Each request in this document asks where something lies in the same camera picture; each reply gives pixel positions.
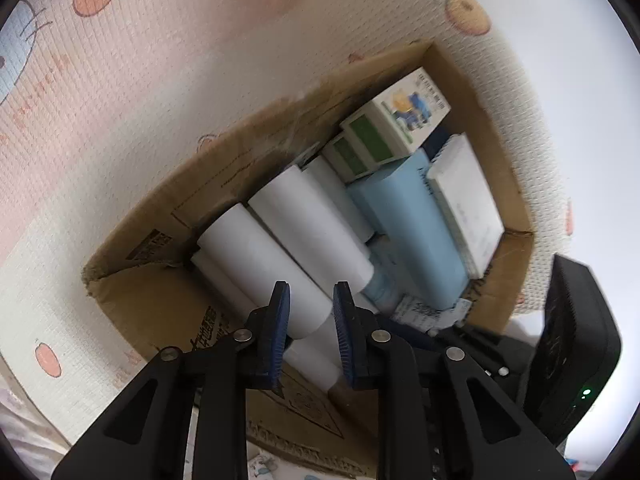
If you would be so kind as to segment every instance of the white wall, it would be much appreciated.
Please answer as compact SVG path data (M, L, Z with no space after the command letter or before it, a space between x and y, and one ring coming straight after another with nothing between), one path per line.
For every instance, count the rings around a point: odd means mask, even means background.
M640 399L640 55L606 0L478 0L539 94L572 197L570 256L591 266L623 351L570 435L566 455L597 467Z

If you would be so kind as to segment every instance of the green label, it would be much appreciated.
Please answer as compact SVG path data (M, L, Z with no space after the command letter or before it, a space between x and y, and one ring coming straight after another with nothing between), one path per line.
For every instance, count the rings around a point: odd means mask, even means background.
M353 146L349 144L349 141L344 137L334 142L335 151L344 159L347 166L353 171L354 175L365 173L367 167L360 160L360 157L356 154Z
M365 145L367 151L373 157L373 160L376 162L383 162L384 160L394 156L386 145L386 142L382 137L380 137L380 133L376 127L371 124L371 121L369 121L367 116L361 115L357 119L351 121L349 126Z

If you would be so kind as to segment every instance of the brown cardboard box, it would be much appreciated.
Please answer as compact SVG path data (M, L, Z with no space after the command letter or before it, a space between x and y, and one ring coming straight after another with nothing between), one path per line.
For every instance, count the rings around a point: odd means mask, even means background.
M474 300L469 321L501 331L529 264L529 216L469 82L436 45L420 41L345 66L304 97L275 102L220 134L131 212L82 271L89 293L124 337L150 358L167 345L185 351L208 346L232 330L237 321L181 266L198 236L295 158L322 148L339 131L340 120L419 66L451 105L445 126L468 135L506 228L490 270L467 293ZM376 457L367 433L358 432L290 368L283 385L282 397L248 395L248 437L295 462L372 476Z

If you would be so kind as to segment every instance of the white notepad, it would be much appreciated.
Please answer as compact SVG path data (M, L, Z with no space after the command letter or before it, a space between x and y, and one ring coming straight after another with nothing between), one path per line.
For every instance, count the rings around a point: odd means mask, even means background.
M482 168L465 134L449 138L427 179L470 278L482 278L504 232Z

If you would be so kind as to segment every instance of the silver screw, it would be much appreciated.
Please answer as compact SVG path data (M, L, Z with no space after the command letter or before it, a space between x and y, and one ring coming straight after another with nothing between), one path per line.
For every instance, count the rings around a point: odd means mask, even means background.
M391 339L391 334L386 330L374 330L371 332L371 338L376 343L386 343Z
M252 334L251 330L249 330L248 328L241 328L240 330L236 330L234 332L234 339L239 343L249 341L249 339L251 339L253 336L254 335Z
M163 348L160 352L160 358L162 361L175 361L178 358L178 349L172 346L168 346L167 348Z
M450 346L447 348L447 357L452 361L462 361L465 358L465 353L457 346Z

